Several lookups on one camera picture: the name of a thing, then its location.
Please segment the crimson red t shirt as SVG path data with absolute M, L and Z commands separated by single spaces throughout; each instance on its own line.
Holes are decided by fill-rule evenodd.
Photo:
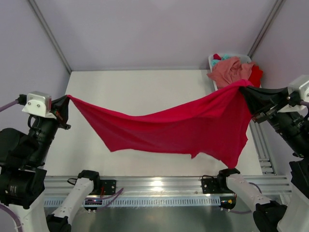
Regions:
M 134 149 L 193 158 L 205 153 L 235 168 L 252 117 L 240 88 L 250 86 L 239 80 L 198 100 L 145 116 L 71 100 L 111 152 Z

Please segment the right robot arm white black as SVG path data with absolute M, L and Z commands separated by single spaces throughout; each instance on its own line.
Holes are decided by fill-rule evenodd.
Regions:
M 216 186 L 237 194 L 253 214 L 261 232 L 307 232 L 309 230 L 309 116 L 307 93 L 301 88 L 240 89 L 256 123 L 267 122 L 283 139 L 297 160 L 289 162 L 292 195 L 287 205 L 264 196 L 237 169 L 221 170 Z

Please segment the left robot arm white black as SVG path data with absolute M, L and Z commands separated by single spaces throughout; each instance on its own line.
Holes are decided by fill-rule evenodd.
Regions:
M 73 219 L 89 194 L 100 191 L 98 172 L 83 170 L 62 205 L 44 213 L 45 159 L 58 129 L 68 130 L 69 96 L 52 100 L 40 92 L 21 94 L 28 133 L 13 128 L 0 132 L 0 208 L 18 232 L 69 232 Z

